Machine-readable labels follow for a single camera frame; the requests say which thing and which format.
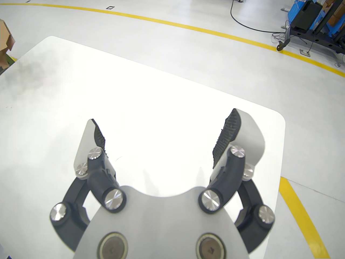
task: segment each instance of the black cable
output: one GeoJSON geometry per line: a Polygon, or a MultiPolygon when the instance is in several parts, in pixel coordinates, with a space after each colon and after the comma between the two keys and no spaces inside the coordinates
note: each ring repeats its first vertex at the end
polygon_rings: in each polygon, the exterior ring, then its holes
{"type": "Polygon", "coordinates": [[[231,4],[230,15],[231,15],[231,17],[234,19],[234,21],[237,22],[237,23],[239,23],[241,26],[244,26],[244,27],[246,27],[246,28],[248,28],[248,29],[252,29],[252,30],[256,30],[256,31],[261,31],[261,32],[267,32],[267,33],[285,33],[285,32],[283,32],[283,31],[279,32],[279,31],[266,31],[266,30],[254,29],[254,28],[248,27],[248,26],[246,26],[246,25],[240,23],[239,21],[237,21],[237,20],[234,18],[233,14],[232,14],[233,5],[234,5],[234,0],[233,0],[233,3],[231,4]]]}
{"type": "Polygon", "coordinates": [[[303,41],[305,44],[308,44],[305,40],[302,39],[302,37],[300,37],[299,39],[303,41]]]}
{"type": "Polygon", "coordinates": [[[307,51],[307,53],[309,53],[309,51],[312,49],[313,43],[314,43],[314,42],[312,42],[312,45],[310,46],[310,48],[309,48],[309,50],[307,51]]]}
{"type": "Polygon", "coordinates": [[[343,56],[341,57],[341,60],[342,60],[342,62],[334,63],[334,66],[339,68],[339,67],[340,67],[340,64],[345,64],[345,62],[344,62],[344,54],[343,54],[343,56]]]}

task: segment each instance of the white tabletop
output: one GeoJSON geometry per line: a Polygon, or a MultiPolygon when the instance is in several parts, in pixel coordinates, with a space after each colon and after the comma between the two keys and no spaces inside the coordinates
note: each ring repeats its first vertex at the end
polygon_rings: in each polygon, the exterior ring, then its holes
{"type": "MultiPolygon", "coordinates": [[[[254,182],[275,210],[285,121],[270,109],[57,37],[0,76],[0,243],[13,258],[72,258],[50,209],[74,176],[86,122],[94,118],[120,185],[155,196],[207,186],[212,149],[233,108],[249,113],[266,141],[254,182]]],[[[89,217],[99,207],[85,202],[89,217]]],[[[225,207],[233,220],[236,195],[225,207]]],[[[251,259],[262,259],[266,239],[251,259]]]]}

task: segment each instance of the metal stand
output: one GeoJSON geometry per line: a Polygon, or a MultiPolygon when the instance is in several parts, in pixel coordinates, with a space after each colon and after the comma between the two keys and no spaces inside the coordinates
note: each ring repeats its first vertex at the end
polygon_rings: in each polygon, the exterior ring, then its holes
{"type": "Polygon", "coordinates": [[[345,27],[343,27],[342,30],[333,38],[321,32],[321,30],[326,25],[328,20],[333,16],[334,12],[338,9],[342,1],[343,0],[334,1],[333,5],[329,9],[329,11],[326,13],[326,15],[323,17],[323,19],[320,21],[320,23],[317,25],[315,30],[310,29],[307,32],[305,32],[301,29],[291,28],[291,26],[288,26],[286,28],[284,42],[279,41],[279,44],[277,45],[277,50],[278,51],[283,50],[283,48],[286,47],[288,43],[290,42],[290,37],[297,36],[297,37],[309,40],[313,43],[320,44],[324,47],[333,49],[337,53],[345,54],[345,47],[343,47],[342,42],[340,42],[340,38],[345,35],[345,27]]]}

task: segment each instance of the silver metal plate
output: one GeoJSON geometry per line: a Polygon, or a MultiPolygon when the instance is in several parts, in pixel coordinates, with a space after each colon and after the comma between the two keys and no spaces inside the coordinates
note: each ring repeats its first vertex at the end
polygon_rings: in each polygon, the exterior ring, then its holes
{"type": "Polygon", "coordinates": [[[111,213],[101,207],[81,238],[74,259],[97,258],[99,243],[111,232],[126,238],[126,259],[196,259],[197,242],[205,233],[221,239],[226,258],[249,259],[225,209],[215,214],[200,209],[198,196],[204,187],[173,197],[153,197],[128,186],[121,189],[127,195],[124,209],[111,213]]]}

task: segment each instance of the power cord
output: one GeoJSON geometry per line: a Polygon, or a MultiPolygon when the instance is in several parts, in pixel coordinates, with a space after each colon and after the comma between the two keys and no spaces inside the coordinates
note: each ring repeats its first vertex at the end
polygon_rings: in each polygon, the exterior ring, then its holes
{"type": "Polygon", "coordinates": [[[232,13],[233,5],[234,5],[234,0],[233,0],[233,2],[232,2],[232,4],[231,4],[230,15],[231,15],[231,17],[234,19],[234,21],[237,22],[237,23],[239,23],[241,26],[244,26],[244,27],[246,27],[246,28],[248,28],[248,29],[252,29],[252,30],[255,30],[255,31],[260,31],[260,32],[267,32],[267,33],[285,33],[284,31],[281,31],[281,32],[278,31],[278,32],[277,32],[277,31],[267,31],[267,30],[254,29],[254,28],[251,28],[251,27],[249,27],[249,26],[246,26],[246,25],[240,23],[240,22],[239,22],[238,20],[236,20],[236,19],[234,18],[234,16],[233,16],[233,13],[232,13]]]}
{"type": "Polygon", "coordinates": [[[341,61],[342,61],[342,62],[334,63],[334,66],[339,68],[339,67],[340,67],[340,64],[345,64],[345,62],[344,62],[344,54],[343,54],[343,56],[341,57],[341,61]]]}

